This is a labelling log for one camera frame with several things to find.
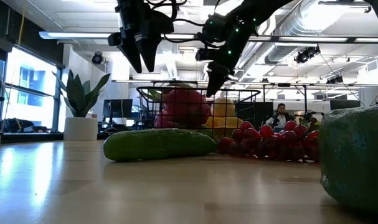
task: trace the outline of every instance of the potted plant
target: potted plant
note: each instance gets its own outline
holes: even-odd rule
[[[110,74],[104,75],[97,86],[91,91],[90,81],[82,84],[79,75],[74,77],[69,71],[67,86],[58,79],[65,104],[70,108],[73,117],[65,119],[64,140],[66,141],[94,141],[97,140],[98,125],[97,119],[86,118],[89,110],[95,106],[100,89],[106,85]]]

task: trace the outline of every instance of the table surface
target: table surface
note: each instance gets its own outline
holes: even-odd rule
[[[102,142],[0,148],[0,223],[371,223],[316,164],[209,155],[113,163]]]

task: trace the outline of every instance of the computer monitor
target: computer monitor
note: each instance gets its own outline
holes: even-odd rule
[[[130,118],[132,117],[132,99],[104,100],[103,117],[110,118]]]

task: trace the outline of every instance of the ceiling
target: ceiling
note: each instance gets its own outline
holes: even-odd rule
[[[2,0],[10,5],[17,12],[22,12],[25,0]],[[114,12],[116,6],[115,0],[28,0],[26,7],[26,17],[35,22],[47,31],[66,31],[66,32],[118,32],[119,15]],[[178,17],[183,17],[194,22],[204,23],[208,14],[214,12],[214,4],[217,0],[190,0],[184,7],[181,7]],[[240,4],[240,0],[221,1],[216,12],[225,14]],[[274,25],[291,8],[297,1],[293,1],[287,6],[279,9],[270,19]],[[169,7],[160,7],[163,13],[170,15]],[[378,37],[378,19],[374,13],[364,13],[366,7],[350,7],[347,13],[344,13],[335,23],[322,31],[320,35],[369,35]],[[191,24],[175,24],[175,33],[195,34],[200,32],[201,28]],[[189,42],[175,46],[202,47],[199,42]],[[74,44],[74,49],[88,58],[95,51],[102,51],[108,60],[119,60],[122,56],[114,47],[109,47],[106,40],[80,40]],[[287,56],[279,66],[274,67],[267,72],[270,76],[270,82],[316,82],[319,77],[341,67],[345,67],[344,75],[348,78],[356,78],[357,71],[365,66],[371,58],[378,57],[378,45],[356,45],[356,44],[321,44],[320,49],[326,62],[320,57],[315,57],[308,63],[296,69],[293,65],[292,58],[294,55]],[[194,59],[195,51],[178,50],[174,61],[178,71],[180,70],[197,70],[204,71],[205,62],[196,62]],[[161,72],[167,69],[168,62],[171,61],[170,55],[165,55],[162,50],[156,57],[155,72]]]

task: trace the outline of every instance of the black wire basket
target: black wire basket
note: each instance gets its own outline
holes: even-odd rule
[[[244,121],[255,122],[258,90],[220,89],[206,98],[206,88],[185,83],[138,87],[143,129],[184,128],[214,139],[231,138]]]

